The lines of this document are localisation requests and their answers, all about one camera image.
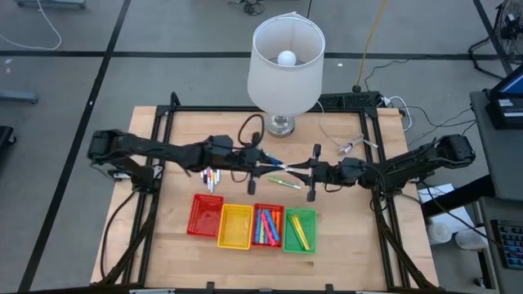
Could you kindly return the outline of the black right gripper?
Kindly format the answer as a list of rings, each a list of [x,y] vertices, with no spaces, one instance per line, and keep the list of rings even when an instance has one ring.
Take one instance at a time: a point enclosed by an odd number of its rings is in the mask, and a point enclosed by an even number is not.
[[[303,163],[289,164],[287,168],[310,169],[310,175],[291,171],[290,175],[298,178],[301,182],[306,182],[309,186],[309,191],[306,196],[307,202],[314,202],[316,190],[316,183],[323,183],[324,185],[332,184],[336,178],[336,168],[327,162],[319,160],[321,154],[321,145],[314,144],[312,157]]]

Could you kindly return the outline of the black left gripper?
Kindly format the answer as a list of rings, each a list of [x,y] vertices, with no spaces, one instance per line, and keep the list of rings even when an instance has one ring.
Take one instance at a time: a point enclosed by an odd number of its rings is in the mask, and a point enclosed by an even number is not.
[[[269,154],[263,154],[261,156],[261,150],[257,147],[260,143],[262,135],[260,132],[254,132],[252,135],[252,142],[247,144],[245,150],[240,152],[241,159],[241,172],[246,172],[249,176],[248,189],[249,195],[256,193],[256,179],[261,176],[261,172],[276,172],[286,170],[287,167],[283,162],[270,156]],[[259,159],[265,164],[271,164],[270,166],[258,166]]]

